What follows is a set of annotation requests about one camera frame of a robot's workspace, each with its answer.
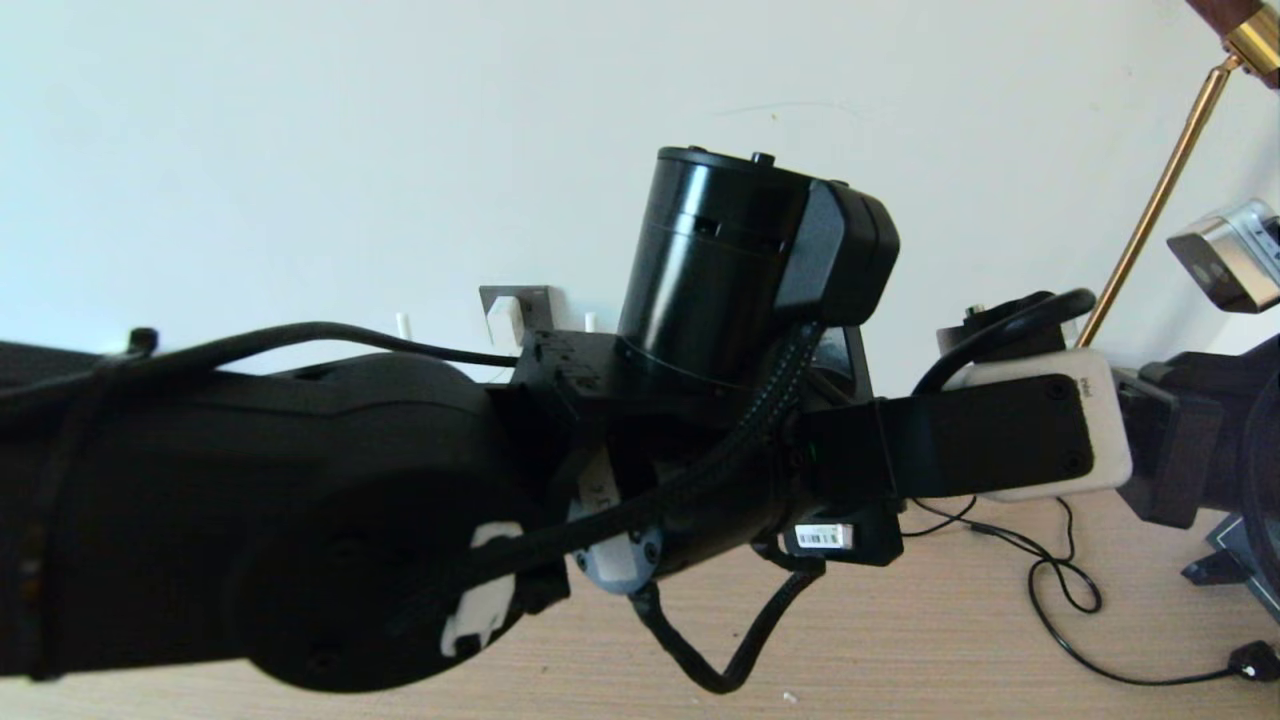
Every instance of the label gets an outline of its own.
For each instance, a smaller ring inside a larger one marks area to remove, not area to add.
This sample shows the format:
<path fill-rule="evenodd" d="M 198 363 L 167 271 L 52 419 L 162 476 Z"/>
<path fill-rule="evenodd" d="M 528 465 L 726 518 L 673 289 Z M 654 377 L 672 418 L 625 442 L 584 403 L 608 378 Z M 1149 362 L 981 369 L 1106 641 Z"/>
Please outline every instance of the label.
<path fill-rule="evenodd" d="M 805 550 L 852 550 L 852 525 L 796 525 L 796 544 Z"/>

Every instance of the black cylindrical motor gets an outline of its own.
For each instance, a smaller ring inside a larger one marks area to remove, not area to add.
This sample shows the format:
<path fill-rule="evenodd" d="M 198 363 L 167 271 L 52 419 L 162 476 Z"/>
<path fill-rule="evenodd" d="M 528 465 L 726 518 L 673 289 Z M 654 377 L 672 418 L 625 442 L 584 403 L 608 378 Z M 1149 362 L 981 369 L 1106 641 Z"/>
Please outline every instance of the black cylindrical motor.
<path fill-rule="evenodd" d="M 620 345 L 649 365 L 745 384 L 773 340 L 773 304 L 813 178 L 700 147 L 658 152 Z"/>

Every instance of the wooden desk surface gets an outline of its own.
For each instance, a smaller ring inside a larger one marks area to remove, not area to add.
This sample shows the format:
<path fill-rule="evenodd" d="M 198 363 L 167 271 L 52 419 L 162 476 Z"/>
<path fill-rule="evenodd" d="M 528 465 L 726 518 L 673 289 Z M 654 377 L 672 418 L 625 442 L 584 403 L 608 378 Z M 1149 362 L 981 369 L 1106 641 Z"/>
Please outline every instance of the wooden desk surface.
<path fill-rule="evenodd" d="M 1253 639 L 1280 639 L 1240 587 L 1193 588 L 1179 570 L 1207 552 L 1220 514 L 1193 530 L 1138 521 L 1111 492 L 1073 500 L 1082 565 L 1107 609 L 1080 616 L 1044 582 L 1062 632 L 1116 671 L 1171 676 L 1215 670 Z M 982 503 L 1051 548 L 1062 542 L 1051 501 Z M 904 520 L 923 525 L 927 518 Z M 1027 601 L 1030 557 L 957 529 L 909 541 L 886 569 L 832 566 L 782 620 L 746 687 L 704 693 L 632 616 L 575 575 L 575 597 L 525 619 L 451 673 L 399 691 L 326 696 L 288 688 L 246 662 L 77 675 L 49 685 L 0 683 L 13 720 L 234 719 L 739 719 L 739 717 L 1280 717 L 1280 688 L 1238 679 L 1134 688 L 1078 666 Z M 782 573 L 736 551 L 663 585 L 668 615 L 722 665 Z"/>

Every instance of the black plug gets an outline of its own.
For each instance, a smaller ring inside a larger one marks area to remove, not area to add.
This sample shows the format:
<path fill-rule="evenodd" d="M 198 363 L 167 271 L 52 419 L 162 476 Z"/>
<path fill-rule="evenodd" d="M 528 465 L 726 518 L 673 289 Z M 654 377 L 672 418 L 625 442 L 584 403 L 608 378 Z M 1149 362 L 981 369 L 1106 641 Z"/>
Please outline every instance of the black plug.
<path fill-rule="evenodd" d="M 1235 648 L 1228 667 L 1245 680 L 1274 683 L 1280 680 L 1280 653 L 1270 644 L 1256 641 Z"/>

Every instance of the gold metal pole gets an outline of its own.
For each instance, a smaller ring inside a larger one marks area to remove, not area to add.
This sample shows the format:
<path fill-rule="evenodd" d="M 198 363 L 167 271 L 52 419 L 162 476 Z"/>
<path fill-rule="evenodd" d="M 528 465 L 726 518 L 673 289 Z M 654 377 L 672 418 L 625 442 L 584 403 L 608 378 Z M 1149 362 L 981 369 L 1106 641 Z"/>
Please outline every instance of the gold metal pole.
<path fill-rule="evenodd" d="M 1217 105 L 1217 99 L 1222 96 L 1228 77 L 1230 77 L 1231 70 L 1239 67 L 1240 58 L 1231 54 L 1226 56 L 1226 60 L 1222 60 L 1221 65 L 1210 70 L 1208 77 L 1204 78 L 1204 85 L 1201 86 L 1199 95 L 1192 105 L 1192 111 L 1187 115 L 1183 135 L 1178 138 L 1178 145 L 1174 146 L 1174 154 L 1169 156 L 1165 172 L 1160 176 L 1156 190 L 1151 192 L 1151 200 L 1147 201 L 1146 210 L 1138 218 L 1138 225 L 1133 228 L 1129 243 L 1125 245 L 1124 252 L 1120 254 L 1120 261 L 1111 270 L 1111 277 L 1107 278 L 1107 284 L 1102 288 L 1102 295 L 1098 296 L 1097 307 L 1093 309 L 1089 320 L 1084 323 L 1084 329 L 1080 331 L 1080 337 L 1075 341 L 1076 347 L 1088 347 L 1093 342 L 1093 337 L 1098 334 L 1098 328 L 1102 325 L 1102 320 L 1106 319 L 1107 311 L 1111 310 L 1111 305 L 1120 292 L 1120 286 L 1129 277 L 1129 270 L 1133 269 L 1138 254 L 1142 252 L 1142 246 L 1147 243 L 1151 229 L 1156 225 L 1156 220 L 1160 219 L 1160 213 L 1165 209 L 1165 202 L 1172 193 L 1174 184 L 1178 183 L 1178 176 L 1183 173 L 1187 159 L 1190 158 L 1192 150 L 1196 147 L 1196 141 L 1199 140 L 1201 131 L 1208 123 L 1208 118 L 1213 113 L 1213 106 Z"/>

